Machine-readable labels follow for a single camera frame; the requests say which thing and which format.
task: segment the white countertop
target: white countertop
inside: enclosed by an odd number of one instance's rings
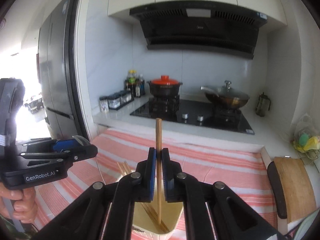
[[[145,104],[149,97],[150,96],[143,96],[141,98],[135,98],[133,102],[118,111],[109,110],[107,113],[100,112],[93,116],[93,120],[99,125],[119,129],[150,129],[150,132],[153,132],[156,124],[154,119],[130,115],[134,110]],[[178,133],[195,135],[197,136],[196,142],[198,144],[205,143],[205,138],[211,138],[216,139],[217,144],[222,144],[225,148],[230,149],[259,151],[265,147],[271,159],[276,156],[299,158],[290,142],[282,140],[268,124],[267,117],[257,116],[254,109],[249,108],[243,108],[242,113],[255,132],[255,135],[168,121],[163,121],[162,129],[163,133],[166,133],[167,136],[178,136]],[[317,206],[319,207],[320,174],[315,166],[306,166],[306,170],[315,192]]]

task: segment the wooden chopstick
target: wooden chopstick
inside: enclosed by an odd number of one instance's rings
[[[123,176],[131,173],[131,169],[127,164],[127,162],[124,162],[124,163],[117,162],[117,164]],[[170,232],[170,230],[167,228],[167,226],[163,221],[161,221],[161,223],[158,224],[157,212],[150,203],[141,203],[141,205],[143,209],[146,211],[147,215],[150,217],[151,221],[153,222],[156,228],[160,229],[166,234]]]
[[[162,120],[156,119],[156,169],[157,169],[157,206],[158,206],[158,223],[161,224],[161,150],[162,150]]]

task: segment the red lid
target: red lid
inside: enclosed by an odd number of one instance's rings
[[[178,85],[179,81],[175,79],[169,79],[169,76],[162,75],[161,79],[151,80],[151,83],[155,85]]]

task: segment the human hand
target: human hand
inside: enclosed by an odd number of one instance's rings
[[[21,190],[8,190],[0,183],[0,214],[6,218],[11,219],[7,208],[4,205],[2,197],[16,200],[13,205],[14,212],[12,218],[21,220],[21,223],[32,223],[37,215],[38,206],[35,202],[36,191],[35,188],[25,188]]]

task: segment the stove knob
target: stove knob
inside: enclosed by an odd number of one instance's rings
[[[182,119],[188,119],[189,118],[189,114],[188,113],[183,113],[182,114]]]
[[[203,115],[198,115],[197,120],[198,120],[199,122],[203,122]]]

